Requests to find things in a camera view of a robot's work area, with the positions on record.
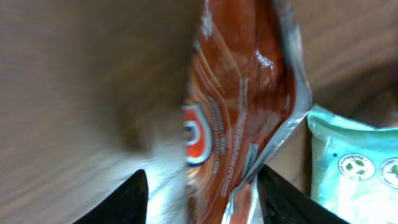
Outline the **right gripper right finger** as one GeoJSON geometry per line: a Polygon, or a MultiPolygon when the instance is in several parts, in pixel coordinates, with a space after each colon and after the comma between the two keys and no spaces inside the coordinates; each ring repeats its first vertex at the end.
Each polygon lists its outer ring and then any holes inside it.
{"type": "Polygon", "coordinates": [[[257,175],[257,190],[265,224],[348,224],[267,165],[257,175]]]}

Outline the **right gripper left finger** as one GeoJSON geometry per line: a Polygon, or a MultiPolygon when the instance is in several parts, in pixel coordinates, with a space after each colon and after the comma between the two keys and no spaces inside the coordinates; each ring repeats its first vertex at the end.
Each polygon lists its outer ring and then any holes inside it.
{"type": "Polygon", "coordinates": [[[145,224],[148,198],[147,176],[139,169],[74,224],[145,224]]]}

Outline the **mint green snack packet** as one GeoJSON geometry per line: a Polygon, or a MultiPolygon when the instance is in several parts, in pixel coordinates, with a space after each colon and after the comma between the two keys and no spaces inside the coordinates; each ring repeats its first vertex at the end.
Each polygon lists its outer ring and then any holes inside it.
{"type": "Polygon", "coordinates": [[[349,223],[397,223],[397,128],[375,128],[315,105],[310,197],[349,223]]]}

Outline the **red orange snack bar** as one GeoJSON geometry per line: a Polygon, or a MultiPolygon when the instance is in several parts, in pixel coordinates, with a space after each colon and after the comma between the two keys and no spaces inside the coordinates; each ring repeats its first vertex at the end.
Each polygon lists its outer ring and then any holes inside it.
{"type": "Polygon", "coordinates": [[[182,107],[187,221],[250,223],[258,172],[312,103],[291,3],[205,1],[194,46],[182,107]]]}

